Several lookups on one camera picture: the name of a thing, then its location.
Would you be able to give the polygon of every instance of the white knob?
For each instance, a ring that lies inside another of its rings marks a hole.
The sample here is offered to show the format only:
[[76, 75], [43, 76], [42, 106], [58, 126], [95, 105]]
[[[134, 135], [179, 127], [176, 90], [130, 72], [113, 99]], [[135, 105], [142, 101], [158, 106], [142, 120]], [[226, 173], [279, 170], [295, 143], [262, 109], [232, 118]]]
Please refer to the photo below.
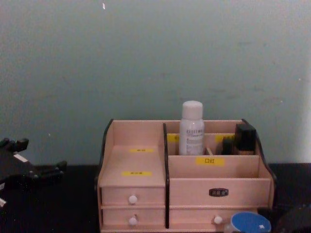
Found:
[[131, 217], [129, 220], [128, 220], [128, 223], [130, 224], [130, 226], [136, 226], [138, 221], [137, 221], [137, 218], [135, 216]]
[[222, 217], [220, 217], [220, 216], [216, 216], [215, 218], [214, 218], [214, 223], [215, 224], [221, 224], [223, 222], [223, 218]]
[[134, 205], [137, 202], [137, 197], [135, 195], [132, 195], [128, 198], [128, 201], [131, 205]]

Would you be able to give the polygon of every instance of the black desk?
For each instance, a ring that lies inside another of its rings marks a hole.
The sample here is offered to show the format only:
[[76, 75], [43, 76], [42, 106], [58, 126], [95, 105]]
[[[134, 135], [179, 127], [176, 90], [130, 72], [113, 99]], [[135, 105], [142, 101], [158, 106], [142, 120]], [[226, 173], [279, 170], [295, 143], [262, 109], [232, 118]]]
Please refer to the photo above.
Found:
[[[280, 206], [311, 203], [311, 164], [272, 164]], [[97, 233], [96, 166], [69, 166], [61, 183], [1, 193], [0, 233]]]

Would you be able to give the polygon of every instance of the yellow label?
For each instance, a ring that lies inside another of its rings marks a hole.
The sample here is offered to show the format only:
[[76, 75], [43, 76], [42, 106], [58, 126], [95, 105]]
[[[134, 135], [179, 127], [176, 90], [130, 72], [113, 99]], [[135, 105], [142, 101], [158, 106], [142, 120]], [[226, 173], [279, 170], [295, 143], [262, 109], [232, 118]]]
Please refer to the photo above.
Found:
[[150, 171], [123, 171], [122, 176], [152, 176]]
[[222, 142], [224, 138], [234, 139], [234, 133], [226, 133], [215, 136], [215, 142]]
[[168, 133], [167, 134], [168, 142], [179, 142], [179, 134], [178, 133]]
[[146, 149], [146, 148], [130, 149], [130, 152], [154, 152], [154, 149]]
[[214, 157], [196, 157], [195, 162], [197, 165], [211, 165], [211, 166], [224, 166], [224, 158]]

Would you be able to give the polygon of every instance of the painted wall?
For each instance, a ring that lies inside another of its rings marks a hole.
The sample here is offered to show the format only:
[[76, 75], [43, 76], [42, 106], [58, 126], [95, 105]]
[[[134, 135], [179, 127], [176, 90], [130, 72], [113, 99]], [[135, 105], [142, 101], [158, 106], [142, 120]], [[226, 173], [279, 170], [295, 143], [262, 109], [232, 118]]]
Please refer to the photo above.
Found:
[[268, 162], [311, 162], [311, 1], [0, 0], [0, 137], [95, 164], [110, 118], [245, 118]]

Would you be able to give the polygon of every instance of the bottle label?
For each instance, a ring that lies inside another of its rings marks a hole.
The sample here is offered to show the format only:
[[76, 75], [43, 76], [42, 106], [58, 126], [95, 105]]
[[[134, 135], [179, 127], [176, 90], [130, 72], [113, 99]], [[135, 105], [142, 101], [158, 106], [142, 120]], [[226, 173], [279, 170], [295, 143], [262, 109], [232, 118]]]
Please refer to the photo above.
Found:
[[187, 130], [186, 151], [189, 155], [203, 154], [204, 130]]

